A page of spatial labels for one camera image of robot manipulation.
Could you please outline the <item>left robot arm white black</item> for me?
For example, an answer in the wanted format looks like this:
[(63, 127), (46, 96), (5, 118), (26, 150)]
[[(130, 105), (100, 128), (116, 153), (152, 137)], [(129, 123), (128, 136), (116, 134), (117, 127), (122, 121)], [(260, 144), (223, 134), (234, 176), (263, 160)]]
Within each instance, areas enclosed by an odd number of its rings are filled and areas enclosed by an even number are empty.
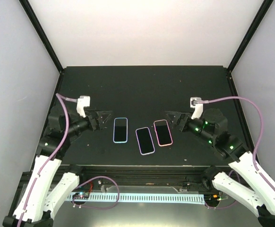
[(69, 138), (86, 129), (102, 129), (111, 116), (110, 111), (85, 110), (82, 119), (74, 124), (69, 123), (69, 114), (62, 106), (65, 116), (65, 130), (55, 150), (42, 143), (42, 151), (36, 156), (34, 169), (26, 191), (12, 216), (3, 220), (5, 227), (51, 227), (55, 215), (76, 188), (82, 189), (90, 183), (82, 166), (70, 166), (52, 191), (49, 190), (52, 180), (61, 165), (62, 159), (70, 146)]

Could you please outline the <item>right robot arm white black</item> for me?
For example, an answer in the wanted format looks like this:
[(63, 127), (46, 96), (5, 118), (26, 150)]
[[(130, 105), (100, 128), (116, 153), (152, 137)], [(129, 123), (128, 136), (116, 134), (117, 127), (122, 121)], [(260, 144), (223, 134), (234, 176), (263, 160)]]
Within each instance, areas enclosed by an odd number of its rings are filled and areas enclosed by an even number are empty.
[(202, 187), (224, 192), (250, 210), (263, 227), (275, 227), (275, 181), (253, 160), (253, 154), (228, 132), (228, 120), (219, 109), (208, 109), (198, 117), (189, 112), (167, 111), (167, 120), (180, 131), (189, 131), (205, 141), (248, 184), (232, 179), (216, 166), (205, 170)]

